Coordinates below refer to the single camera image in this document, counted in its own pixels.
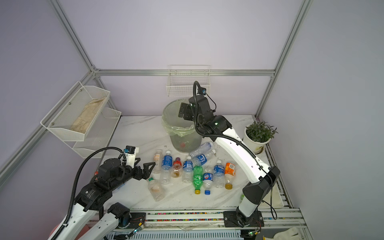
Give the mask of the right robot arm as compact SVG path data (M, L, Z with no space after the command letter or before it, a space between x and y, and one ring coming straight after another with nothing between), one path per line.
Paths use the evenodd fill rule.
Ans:
M248 184L243 188L244 198L235 211L236 227L244 228L259 220L258 207L276 184L280 170L270 167L250 150L231 123L221 115L215 115L209 104L211 98L200 83L193 83L193 96L188 104L181 104L179 117L194 123L196 132L210 138L223 148L245 173Z

